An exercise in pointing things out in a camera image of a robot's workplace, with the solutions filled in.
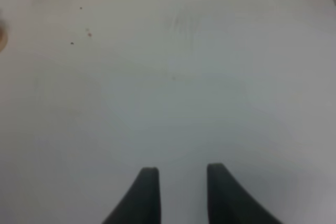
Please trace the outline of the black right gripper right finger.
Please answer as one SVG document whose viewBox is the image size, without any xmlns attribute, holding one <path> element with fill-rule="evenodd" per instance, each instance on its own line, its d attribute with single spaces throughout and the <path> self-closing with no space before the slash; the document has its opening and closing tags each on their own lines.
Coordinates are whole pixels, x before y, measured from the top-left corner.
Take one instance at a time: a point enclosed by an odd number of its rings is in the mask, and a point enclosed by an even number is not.
<svg viewBox="0 0 336 224">
<path fill-rule="evenodd" d="M 221 163 L 207 166 L 209 223 L 280 223 Z"/>
</svg>

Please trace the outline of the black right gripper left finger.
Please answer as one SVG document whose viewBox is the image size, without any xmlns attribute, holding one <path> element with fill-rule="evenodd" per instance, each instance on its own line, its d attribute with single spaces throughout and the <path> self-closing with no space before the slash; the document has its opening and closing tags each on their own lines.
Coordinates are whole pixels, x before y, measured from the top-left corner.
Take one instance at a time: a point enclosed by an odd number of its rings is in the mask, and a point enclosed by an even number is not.
<svg viewBox="0 0 336 224">
<path fill-rule="evenodd" d="M 156 167 L 140 170 L 104 223 L 161 223 L 160 173 Z"/>
</svg>

